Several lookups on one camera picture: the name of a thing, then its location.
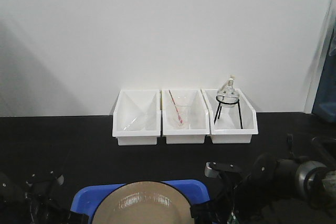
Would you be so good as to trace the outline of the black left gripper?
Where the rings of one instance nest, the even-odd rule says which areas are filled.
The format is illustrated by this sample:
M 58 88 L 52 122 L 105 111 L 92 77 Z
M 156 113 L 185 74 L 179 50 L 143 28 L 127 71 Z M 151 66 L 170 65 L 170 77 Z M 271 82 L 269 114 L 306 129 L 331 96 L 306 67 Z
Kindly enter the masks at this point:
M 25 199 L 31 223 L 88 224 L 88 215 L 61 208 L 51 197 L 53 189 L 61 186 L 64 179 L 31 179 L 26 183 L 29 189 Z

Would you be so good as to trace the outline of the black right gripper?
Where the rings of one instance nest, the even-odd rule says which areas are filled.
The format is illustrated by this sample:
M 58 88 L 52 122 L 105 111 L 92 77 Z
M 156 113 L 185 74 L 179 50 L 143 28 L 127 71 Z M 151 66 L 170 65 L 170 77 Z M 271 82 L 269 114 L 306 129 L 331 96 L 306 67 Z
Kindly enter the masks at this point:
M 231 214 L 240 223 L 261 220 L 261 210 L 272 201 L 277 166 L 273 155 L 263 153 L 257 157 L 245 178 L 238 173 L 223 172 L 224 188 L 217 195 L 217 200 L 191 205 L 191 217 L 195 223 L 226 223 Z

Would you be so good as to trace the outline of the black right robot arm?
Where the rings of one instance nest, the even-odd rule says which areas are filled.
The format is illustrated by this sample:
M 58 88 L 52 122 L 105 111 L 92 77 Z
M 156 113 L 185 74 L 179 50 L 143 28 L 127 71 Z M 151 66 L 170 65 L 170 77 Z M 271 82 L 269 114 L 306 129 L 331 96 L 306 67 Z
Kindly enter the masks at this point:
M 233 163 L 207 162 L 205 176 L 223 187 L 215 198 L 191 205 L 195 223 L 252 223 L 263 218 L 263 208 L 284 199 L 299 199 L 326 213 L 335 208 L 335 166 L 295 155 L 292 134 L 287 146 L 287 159 L 263 153 L 246 176 Z

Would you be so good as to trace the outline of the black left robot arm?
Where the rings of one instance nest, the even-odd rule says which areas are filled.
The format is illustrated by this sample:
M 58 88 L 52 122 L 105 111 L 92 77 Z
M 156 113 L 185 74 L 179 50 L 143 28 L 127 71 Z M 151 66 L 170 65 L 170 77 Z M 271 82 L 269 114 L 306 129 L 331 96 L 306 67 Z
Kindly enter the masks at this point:
M 88 223 L 88 215 L 62 208 L 52 198 L 64 181 L 51 170 L 31 174 L 22 187 L 1 172 L 1 223 Z

